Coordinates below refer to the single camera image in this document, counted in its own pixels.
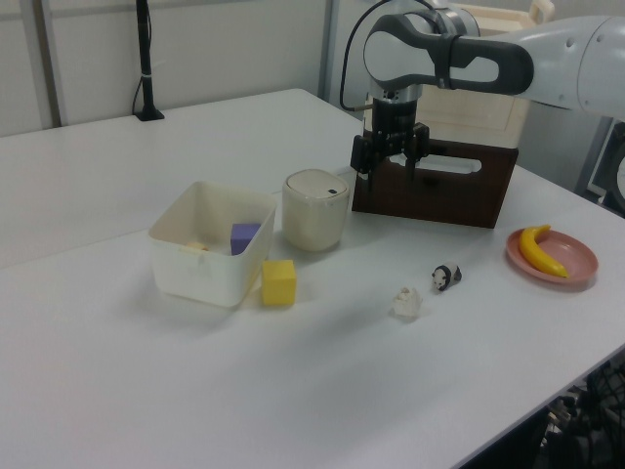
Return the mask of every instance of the yellow cube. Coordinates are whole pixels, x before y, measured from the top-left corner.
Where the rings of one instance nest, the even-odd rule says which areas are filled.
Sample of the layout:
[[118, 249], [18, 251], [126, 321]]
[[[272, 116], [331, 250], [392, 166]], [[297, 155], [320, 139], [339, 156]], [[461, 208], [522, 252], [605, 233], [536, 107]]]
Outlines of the yellow cube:
[[270, 305], [292, 305], [295, 303], [297, 276], [293, 261], [263, 262], [263, 303]]

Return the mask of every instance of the purple block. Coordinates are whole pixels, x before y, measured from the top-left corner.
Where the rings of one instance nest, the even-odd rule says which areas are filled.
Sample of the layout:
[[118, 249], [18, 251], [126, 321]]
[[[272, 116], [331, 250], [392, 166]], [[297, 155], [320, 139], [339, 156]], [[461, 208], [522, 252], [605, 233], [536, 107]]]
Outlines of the purple block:
[[245, 250], [260, 227], [260, 223], [235, 223], [232, 225], [230, 248], [233, 256]]

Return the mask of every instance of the cup lid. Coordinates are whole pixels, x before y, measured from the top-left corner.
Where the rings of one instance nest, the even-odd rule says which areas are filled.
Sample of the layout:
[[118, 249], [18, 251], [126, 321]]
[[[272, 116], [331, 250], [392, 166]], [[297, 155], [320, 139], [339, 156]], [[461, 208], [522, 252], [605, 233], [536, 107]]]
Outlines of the cup lid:
[[305, 169], [295, 173], [287, 178], [286, 184], [308, 198], [332, 198], [348, 190], [345, 181], [320, 169]]

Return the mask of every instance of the banana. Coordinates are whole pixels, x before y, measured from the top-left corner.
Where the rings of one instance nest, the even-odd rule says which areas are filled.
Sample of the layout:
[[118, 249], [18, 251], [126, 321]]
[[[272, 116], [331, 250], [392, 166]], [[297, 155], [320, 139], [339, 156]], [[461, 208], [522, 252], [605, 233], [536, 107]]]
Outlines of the banana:
[[519, 249], [525, 260], [531, 264], [535, 269], [545, 274], [550, 274], [557, 277], [568, 277], [566, 268], [551, 257], [545, 251], [543, 251], [536, 238], [551, 229], [549, 225], [543, 225], [542, 227], [528, 227], [521, 232], [519, 239]]

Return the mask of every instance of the white wall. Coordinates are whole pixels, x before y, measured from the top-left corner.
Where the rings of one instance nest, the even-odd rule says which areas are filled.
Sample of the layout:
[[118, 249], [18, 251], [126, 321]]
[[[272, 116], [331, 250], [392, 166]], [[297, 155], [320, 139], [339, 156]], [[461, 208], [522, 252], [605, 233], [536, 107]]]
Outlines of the white wall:
[[[287, 88], [318, 94], [326, 0], [148, 3], [161, 110]], [[50, 0], [47, 22], [63, 123], [128, 115], [140, 77], [135, 1]]]
[[[625, 16], [625, 2], [616, 0], [552, 0], [556, 20], [585, 15]], [[375, 0], [334, 0], [332, 34], [327, 69], [325, 98], [339, 106], [339, 86], [345, 46], [357, 19]], [[345, 101], [348, 106], [361, 104], [368, 79], [362, 62], [366, 31], [380, 15], [393, 10], [393, 4], [378, 9], [356, 35], [350, 53]], [[531, 0], [462, 0], [458, 3], [509, 10], [528, 11]], [[600, 119], [582, 112], [566, 111], [532, 104], [519, 143], [519, 165], [569, 190], [574, 190]]]
[[0, 137], [50, 127], [50, 109], [30, 11], [0, 1]]

